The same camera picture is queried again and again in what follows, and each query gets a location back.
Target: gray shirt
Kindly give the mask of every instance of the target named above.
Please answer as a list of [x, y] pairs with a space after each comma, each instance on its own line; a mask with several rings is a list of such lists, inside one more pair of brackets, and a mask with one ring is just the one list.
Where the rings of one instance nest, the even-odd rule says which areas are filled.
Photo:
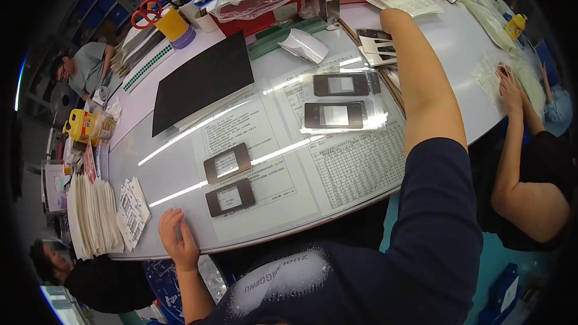
[[90, 42], [83, 45], [74, 55], [76, 74], [68, 79], [68, 85], [79, 95], [94, 93], [95, 90], [110, 82], [110, 71], [101, 78], [104, 67], [106, 43]]

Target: yellow tape roll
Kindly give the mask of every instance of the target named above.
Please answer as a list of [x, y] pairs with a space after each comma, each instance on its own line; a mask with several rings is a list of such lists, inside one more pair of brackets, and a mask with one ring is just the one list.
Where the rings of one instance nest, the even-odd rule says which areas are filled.
[[154, 25], [172, 42], [188, 29], [188, 24], [173, 7]]

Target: glass tabletop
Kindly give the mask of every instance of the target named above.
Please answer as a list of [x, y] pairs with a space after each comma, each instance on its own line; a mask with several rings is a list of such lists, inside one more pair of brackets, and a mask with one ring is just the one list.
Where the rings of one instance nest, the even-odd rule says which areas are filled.
[[[405, 119], [384, 83], [380, 82], [381, 93], [365, 103], [368, 111], [379, 107], [387, 112], [385, 128], [301, 133], [303, 104], [313, 99], [305, 80], [308, 74], [371, 70], [344, 30], [314, 35], [329, 47], [320, 64], [277, 49], [251, 61], [255, 78], [251, 91], [200, 122], [151, 138], [153, 112], [119, 141], [109, 155], [117, 202], [125, 178], [137, 177], [152, 216], [136, 248], [114, 256], [166, 257], [157, 224], [169, 207], [183, 208], [199, 249], [211, 253], [303, 230], [399, 189], [405, 166]], [[250, 169], [233, 174], [241, 159], [229, 150], [241, 143], [249, 153]], [[221, 163], [217, 176], [222, 178], [208, 184], [204, 162], [223, 151], [227, 155], [217, 159]], [[238, 181], [244, 178], [255, 203], [228, 212], [243, 205]], [[233, 190], [216, 191], [228, 185]], [[222, 213], [209, 209], [207, 199], [213, 198], [213, 191]]]

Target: glasses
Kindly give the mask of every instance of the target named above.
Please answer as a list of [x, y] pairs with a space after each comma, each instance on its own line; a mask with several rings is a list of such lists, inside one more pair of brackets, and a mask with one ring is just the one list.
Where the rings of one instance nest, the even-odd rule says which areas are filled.
[[60, 80], [58, 82], [64, 82], [64, 79], [67, 77], [67, 70], [64, 69], [64, 63], [62, 63], [62, 72], [60, 73]]

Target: green sticker strip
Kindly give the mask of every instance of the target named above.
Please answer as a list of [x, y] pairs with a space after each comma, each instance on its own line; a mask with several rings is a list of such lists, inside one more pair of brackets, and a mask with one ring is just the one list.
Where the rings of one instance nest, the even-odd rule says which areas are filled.
[[173, 46], [172, 45], [167, 45], [166, 47], [163, 48], [163, 50], [161, 50], [159, 53], [157, 53], [157, 55], [155, 55], [151, 60], [149, 60], [142, 68], [141, 70], [139, 70], [134, 76], [132, 76], [132, 78], [123, 86], [123, 90], [124, 91], [128, 91], [129, 89], [131, 89], [132, 85], [144, 74], [146, 73], [147, 70], [150, 69], [150, 67], [153, 66], [154, 63], [156, 63], [157, 61], [159, 61], [162, 57], [165, 56], [165, 54], [167, 54], [168, 52], [173, 50]]

